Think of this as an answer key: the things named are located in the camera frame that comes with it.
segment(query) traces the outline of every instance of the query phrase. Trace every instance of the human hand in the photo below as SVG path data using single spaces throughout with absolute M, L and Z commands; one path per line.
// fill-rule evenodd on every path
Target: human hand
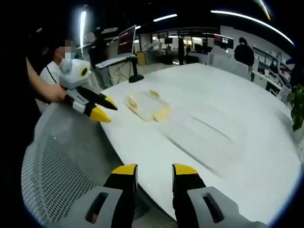
M 49 102 L 62 102 L 65 99 L 67 92 L 60 84 L 48 85 L 46 92 L 46 99 Z

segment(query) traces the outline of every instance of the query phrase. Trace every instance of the ceiling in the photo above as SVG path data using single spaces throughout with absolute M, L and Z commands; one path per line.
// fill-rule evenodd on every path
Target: ceiling
M 117 32 L 108 34 L 114 36 L 133 24 L 142 26 L 137 33 L 194 26 L 219 28 L 220 25 L 227 25 L 266 38 L 292 55 L 294 51 L 292 45 L 277 33 L 245 19 L 211 14 L 210 10 L 213 9 L 241 13 L 264 21 L 286 34 L 297 48 L 303 50 L 301 36 L 303 19 L 300 20 L 300 2 L 264 0 L 264 3 L 270 11 L 271 21 L 253 0 L 66 0 L 52 2 L 51 6 L 40 2 L 33 3 L 30 10 L 33 13 L 26 15 L 25 29 L 28 34 L 35 34 L 38 28 L 48 29 L 52 31 L 52 36 L 60 34 L 77 43 L 79 15 L 85 10 L 87 11 L 85 29 L 88 32 L 96 27 L 103 29 L 118 27 Z M 173 13 L 178 14 L 178 17 L 152 22 L 155 18 Z

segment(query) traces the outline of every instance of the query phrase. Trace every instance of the computer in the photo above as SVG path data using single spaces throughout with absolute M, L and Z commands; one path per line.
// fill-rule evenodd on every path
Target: computer
M 98 68 L 108 67 L 112 64 L 122 62 L 129 57 L 134 56 L 134 39 L 135 39 L 135 27 L 136 25 L 126 29 L 119 34 L 117 57 L 108 59 L 101 63 L 96 64 Z

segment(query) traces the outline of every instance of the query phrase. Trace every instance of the potted plant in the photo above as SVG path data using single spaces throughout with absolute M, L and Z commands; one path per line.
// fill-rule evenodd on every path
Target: potted plant
M 288 95 L 288 101 L 292 106 L 294 140 L 299 143 L 304 137 L 304 87 L 295 86 L 293 92 Z

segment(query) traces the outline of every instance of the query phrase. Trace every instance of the monitor stand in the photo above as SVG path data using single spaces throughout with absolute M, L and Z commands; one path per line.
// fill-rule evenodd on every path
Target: monitor stand
M 132 63 L 134 75 L 129 77 L 129 83 L 138 82 L 143 79 L 143 76 L 137 73 L 136 58 L 132 57 L 130 61 Z

